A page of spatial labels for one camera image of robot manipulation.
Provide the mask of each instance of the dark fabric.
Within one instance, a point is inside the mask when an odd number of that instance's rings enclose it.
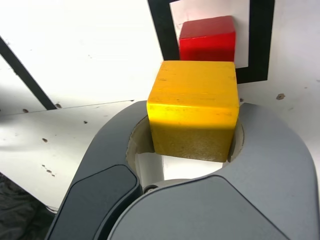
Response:
[[[55,215],[0,174],[0,240],[44,240]]]

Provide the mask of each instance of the black square outline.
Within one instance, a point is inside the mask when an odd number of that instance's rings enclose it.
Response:
[[[170,3],[179,0],[148,0],[163,60],[179,60]],[[268,79],[275,0],[250,0],[248,67],[235,70],[238,84]]]

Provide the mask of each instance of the white backdrop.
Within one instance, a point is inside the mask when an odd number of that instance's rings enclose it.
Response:
[[[179,2],[180,7],[171,7],[179,27],[184,19],[202,14],[215,17],[221,11],[235,16],[248,9],[236,2],[241,1],[185,0]],[[220,5],[211,12],[215,3]],[[149,94],[162,56],[147,1],[0,0],[0,6],[0,35],[53,103],[64,108],[43,111],[0,59],[0,172],[45,204],[58,208],[91,139],[109,119],[102,117],[116,113],[113,107],[76,107],[145,99]],[[239,97],[245,102],[272,109],[302,137],[318,173],[319,13],[319,0],[277,0],[268,81],[238,86]],[[247,16],[242,17],[238,18],[243,32],[237,34],[246,36]],[[277,100],[278,94],[285,98]],[[35,113],[25,114],[22,109]],[[44,134],[60,137],[48,137],[43,145]],[[42,164],[50,167],[55,177]],[[179,164],[180,171],[165,170],[176,178],[183,173],[185,178],[188,170]]]

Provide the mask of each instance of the yellow wooden cube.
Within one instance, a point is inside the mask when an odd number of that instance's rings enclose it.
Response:
[[[156,153],[225,162],[239,113],[234,63],[164,61],[147,113]]]

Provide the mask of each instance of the red block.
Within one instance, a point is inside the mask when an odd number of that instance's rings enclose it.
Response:
[[[186,21],[179,45],[180,60],[233,62],[236,30],[232,16]]]

